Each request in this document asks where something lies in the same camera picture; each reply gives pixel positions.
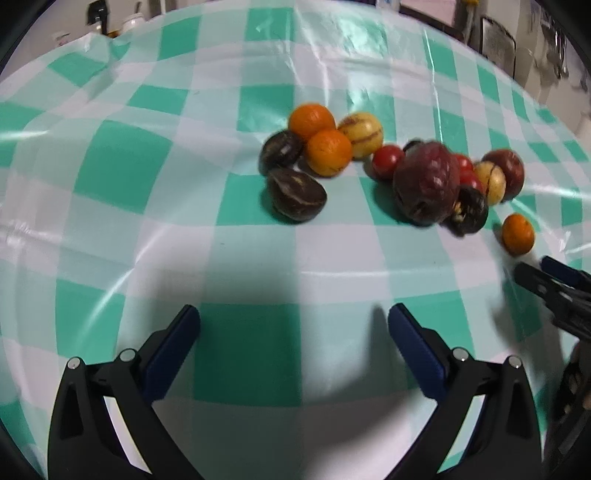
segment brown fruit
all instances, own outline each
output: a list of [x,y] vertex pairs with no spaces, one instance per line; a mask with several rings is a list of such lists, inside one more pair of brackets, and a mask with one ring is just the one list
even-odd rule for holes
[[273,168],[291,167],[303,155],[303,140],[289,130],[282,130],[271,136],[262,146],[259,156],[260,171],[266,175]]
[[503,171],[507,183],[503,197],[504,202],[519,195],[525,181],[525,168],[517,153],[508,148],[493,150],[482,157],[482,161],[493,162]]
[[484,227],[488,218],[486,197],[480,190],[461,185],[449,217],[449,226],[453,232],[463,236],[476,233]]
[[308,174],[290,168],[271,170],[267,189],[275,209],[296,222],[313,219],[326,204],[324,187]]
[[460,187],[460,171],[445,145],[415,145],[394,171],[394,202],[418,225],[428,226],[452,214]]
[[414,147],[416,145],[419,145],[421,143],[424,143],[424,142],[420,138],[413,138],[406,145],[404,145],[404,147],[402,148],[402,150],[404,151],[404,153],[408,153],[408,150],[410,150],[412,147]]

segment white container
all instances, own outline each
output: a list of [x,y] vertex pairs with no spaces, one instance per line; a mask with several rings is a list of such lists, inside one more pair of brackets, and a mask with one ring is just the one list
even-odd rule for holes
[[132,28],[141,25],[142,23],[146,23],[143,14],[133,14],[128,16],[125,20],[123,20],[123,25],[121,26],[121,33],[128,32]]

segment metal screw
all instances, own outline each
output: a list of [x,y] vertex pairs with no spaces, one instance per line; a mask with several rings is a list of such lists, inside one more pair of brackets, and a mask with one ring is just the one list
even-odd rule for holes
[[521,358],[519,358],[518,356],[511,355],[509,357],[509,365],[513,368],[519,368],[521,367],[521,365],[523,365],[523,362],[521,361]]
[[70,358],[68,360],[68,368],[70,370],[76,370],[76,368],[78,368],[80,366],[80,359],[75,356],[74,358]]
[[131,362],[135,358],[135,350],[126,348],[119,354],[119,358],[122,362]]
[[453,357],[460,362],[465,362],[470,358],[470,355],[463,348],[454,348],[452,351]]

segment orange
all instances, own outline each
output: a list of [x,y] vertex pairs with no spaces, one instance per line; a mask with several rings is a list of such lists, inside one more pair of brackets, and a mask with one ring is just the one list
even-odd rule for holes
[[503,222],[503,243],[507,251],[517,257],[529,252],[535,242],[534,228],[520,213],[512,213]]
[[312,170],[323,177],[332,177],[349,164],[353,146],[338,130],[322,130],[310,138],[306,153]]
[[304,103],[291,113],[287,128],[307,142],[322,130],[334,130],[336,124],[332,113],[325,106]]

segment table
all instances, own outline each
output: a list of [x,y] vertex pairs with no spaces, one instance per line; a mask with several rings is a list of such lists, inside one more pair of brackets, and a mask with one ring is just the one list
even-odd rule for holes
[[[67,359],[137,348],[184,303],[202,337],[155,408],[207,478],[383,478],[434,408],[385,330],[397,301],[477,358],[521,355],[545,431],[574,339],[511,282],[494,229],[521,212],[537,231],[527,261],[588,269],[591,163],[463,45],[348,2],[224,0],[87,35],[0,99],[0,417],[42,471]],[[524,190],[458,239],[397,221],[389,187],[355,162],[322,181],[317,218],[287,225],[258,151],[312,101],[337,119],[373,112],[401,145],[511,147]]]

